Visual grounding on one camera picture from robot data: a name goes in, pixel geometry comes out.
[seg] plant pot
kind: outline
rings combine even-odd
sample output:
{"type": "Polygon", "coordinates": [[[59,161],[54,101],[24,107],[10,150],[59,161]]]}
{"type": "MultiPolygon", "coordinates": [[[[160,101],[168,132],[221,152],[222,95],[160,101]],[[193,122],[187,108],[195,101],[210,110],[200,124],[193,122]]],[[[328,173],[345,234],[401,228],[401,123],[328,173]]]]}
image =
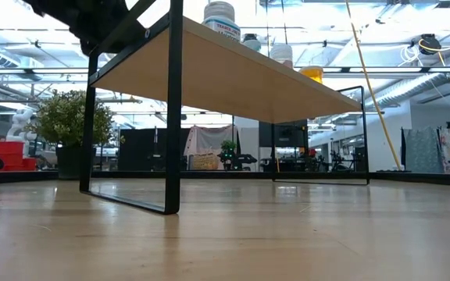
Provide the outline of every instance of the plant pot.
{"type": "MultiPolygon", "coordinates": [[[[91,151],[94,158],[96,149],[91,151]]],[[[80,176],[81,146],[72,145],[56,148],[56,158],[59,164],[59,180],[78,180],[80,176]]]]}

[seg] bottle label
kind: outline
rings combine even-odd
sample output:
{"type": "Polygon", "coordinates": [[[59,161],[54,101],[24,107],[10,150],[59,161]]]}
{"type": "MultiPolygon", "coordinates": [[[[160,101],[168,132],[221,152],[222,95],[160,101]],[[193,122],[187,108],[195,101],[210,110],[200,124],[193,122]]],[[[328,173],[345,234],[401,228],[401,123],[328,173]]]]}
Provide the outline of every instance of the bottle label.
{"type": "Polygon", "coordinates": [[[225,21],[209,19],[209,20],[205,20],[205,22],[202,24],[204,24],[205,26],[218,32],[219,34],[223,34],[223,35],[230,37],[236,41],[241,41],[241,29],[239,29],[225,21]]]}

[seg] green plant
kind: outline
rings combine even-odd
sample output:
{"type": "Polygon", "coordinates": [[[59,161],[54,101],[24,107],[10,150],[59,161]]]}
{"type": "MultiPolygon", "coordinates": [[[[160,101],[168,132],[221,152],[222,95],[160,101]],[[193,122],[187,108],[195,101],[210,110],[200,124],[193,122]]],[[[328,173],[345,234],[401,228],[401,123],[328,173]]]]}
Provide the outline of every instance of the green plant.
{"type": "Polygon", "coordinates": [[[232,140],[224,140],[221,145],[223,151],[233,151],[237,147],[232,140]]]}
{"type": "MultiPolygon", "coordinates": [[[[63,146],[81,145],[83,141],[85,91],[53,92],[37,111],[37,122],[29,129],[50,143],[63,146]]],[[[111,138],[112,112],[100,101],[95,101],[93,144],[106,144],[111,138]]]]}

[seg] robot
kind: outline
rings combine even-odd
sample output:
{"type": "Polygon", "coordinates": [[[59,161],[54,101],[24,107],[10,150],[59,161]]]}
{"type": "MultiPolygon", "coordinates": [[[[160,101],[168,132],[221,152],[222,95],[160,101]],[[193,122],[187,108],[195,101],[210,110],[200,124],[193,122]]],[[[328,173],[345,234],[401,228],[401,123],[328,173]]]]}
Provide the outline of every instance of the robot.
{"type": "Polygon", "coordinates": [[[19,141],[24,143],[23,157],[28,156],[29,142],[34,141],[37,137],[35,133],[25,131],[25,126],[30,123],[30,118],[32,117],[32,114],[33,114],[32,109],[17,110],[16,114],[12,118],[13,121],[12,127],[6,134],[5,141],[19,141]]]}

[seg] bottle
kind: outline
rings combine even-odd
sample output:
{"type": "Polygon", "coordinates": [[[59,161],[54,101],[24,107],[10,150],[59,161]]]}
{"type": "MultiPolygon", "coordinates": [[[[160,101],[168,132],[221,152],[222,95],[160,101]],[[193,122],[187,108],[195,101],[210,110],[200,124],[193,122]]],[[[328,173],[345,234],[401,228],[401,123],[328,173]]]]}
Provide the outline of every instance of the bottle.
{"type": "Polygon", "coordinates": [[[288,44],[275,44],[270,50],[270,58],[293,68],[293,49],[288,44]]]}
{"type": "Polygon", "coordinates": [[[256,34],[246,34],[242,44],[256,52],[262,48],[262,44],[256,39],[256,34]]]}
{"type": "Polygon", "coordinates": [[[216,1],[206,5],[202,25],[237,42],[241,41],[241,28],[235,24],[234,7],[227,2],[216,1]]]}
{"type": "Polygon", "coordinates": [[[320,66],[306,66],[300,69],[299,72],[312,80],[322,83],[324,69],[320,66]]]}

